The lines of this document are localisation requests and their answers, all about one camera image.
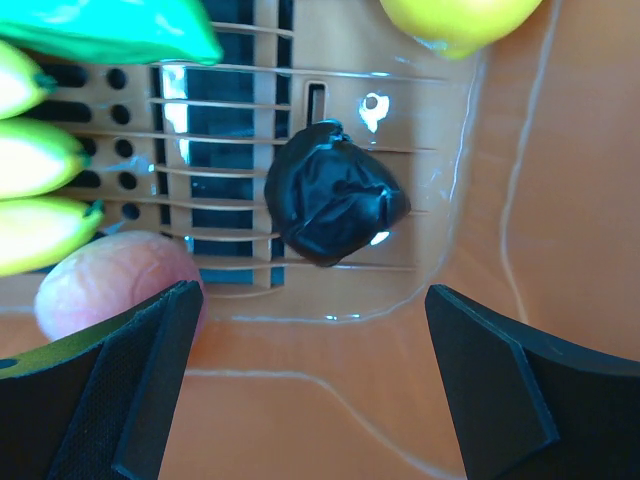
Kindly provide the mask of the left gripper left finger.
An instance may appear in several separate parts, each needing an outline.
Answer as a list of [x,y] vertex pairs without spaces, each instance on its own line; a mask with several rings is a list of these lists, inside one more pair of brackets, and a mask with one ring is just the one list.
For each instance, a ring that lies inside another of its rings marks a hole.
[[202,304],[180,281],[2,359],[2,478],[157,478]]

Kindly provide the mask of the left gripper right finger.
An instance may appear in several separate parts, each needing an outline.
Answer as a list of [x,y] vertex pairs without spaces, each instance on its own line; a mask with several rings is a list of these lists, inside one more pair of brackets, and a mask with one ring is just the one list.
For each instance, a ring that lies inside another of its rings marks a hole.
[[432,344],[470,479],[636,479],[639,364],[429,287]]

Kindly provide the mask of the peach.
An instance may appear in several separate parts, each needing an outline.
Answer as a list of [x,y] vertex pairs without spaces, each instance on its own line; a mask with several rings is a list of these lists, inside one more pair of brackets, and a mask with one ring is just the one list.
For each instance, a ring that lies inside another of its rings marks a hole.
[[202,281],[192,257],[169,238],[126,231],[69,255],[41,282],[34,313],[51,341],[112,318],[179,281]]

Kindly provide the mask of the yellow banana bunch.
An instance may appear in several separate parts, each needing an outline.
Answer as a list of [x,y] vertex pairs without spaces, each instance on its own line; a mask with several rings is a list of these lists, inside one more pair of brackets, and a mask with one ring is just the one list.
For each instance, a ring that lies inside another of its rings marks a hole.
[[103,203],[59,196],[89,166],[68,132],[23,114],[57,86],[29,56],[1,43],[1,275],[54,265],[88,243],[104,218]]

